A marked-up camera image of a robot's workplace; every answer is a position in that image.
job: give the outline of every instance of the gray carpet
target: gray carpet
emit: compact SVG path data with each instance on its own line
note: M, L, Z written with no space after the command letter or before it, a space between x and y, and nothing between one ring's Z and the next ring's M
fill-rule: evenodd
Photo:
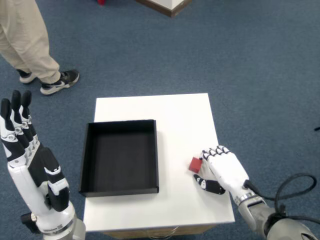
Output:
M22 85L1 58L0 97L32 91L34 126L60 162L80 218L85 125L94 120L97 97L209 93L219 143L236 153L266 195L297 172L320 179L320 132L313 131L320 126L320 1L193 0L174 19L132 0L38 5L52 56L62 70L79 69L80 81L43 96L38 82ZM1 147L0 156L0 239L41 239L20 223L28 208ZM291 190L305 186L297 181ZM319 198L317 186L286 201L287 211L320 219ZM172 239L261 239L236 211L235 217L236 223ZM318 225L307 225L320 236ZM86 239L109 238L88 233Z

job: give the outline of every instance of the red block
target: red block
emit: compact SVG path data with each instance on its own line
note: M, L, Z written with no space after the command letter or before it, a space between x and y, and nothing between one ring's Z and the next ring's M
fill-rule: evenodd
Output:
M98 4L100 5L105 5L105 3L106 3L106 0L98 0Z
M197 174L200 171L201 164L202 164L202 160L201 159L193 157L192 161L190 163L190 166L189 166L189 170L192 171L192 172L195 172Z

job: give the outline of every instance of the sneaker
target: sneaker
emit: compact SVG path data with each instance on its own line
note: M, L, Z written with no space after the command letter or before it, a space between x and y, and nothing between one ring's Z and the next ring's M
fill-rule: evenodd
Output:
M24 72L20 69L17 69L18 73L20 74L20 82L23 83L23 84L29 84L31 83L33 80L36 79L36 75L34 75L32 72L30 73L27 73L27 72Z
M54 94L61 89L72 87L79 79L79 72L77 70L62 71L60 79L55 83L42 83L40 92L44 95Z

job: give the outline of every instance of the black tray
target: black tray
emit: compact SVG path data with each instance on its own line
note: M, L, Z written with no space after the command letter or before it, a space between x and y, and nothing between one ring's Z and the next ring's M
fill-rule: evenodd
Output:
M86 197L158 193L156 121L88 123L79 192Z

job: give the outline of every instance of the leg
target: leg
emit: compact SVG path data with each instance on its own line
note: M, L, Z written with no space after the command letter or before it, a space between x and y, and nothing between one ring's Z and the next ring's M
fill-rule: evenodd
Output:
M0 25L0 54L15 69L20 69L26 73L31 72L30 69L25 64L25 62L18 55L16 50L8 42L7 37L1 25Z
M47 29L35 0L0 0L3 32L16 53L43 83L59 80L59 65L49 54Z

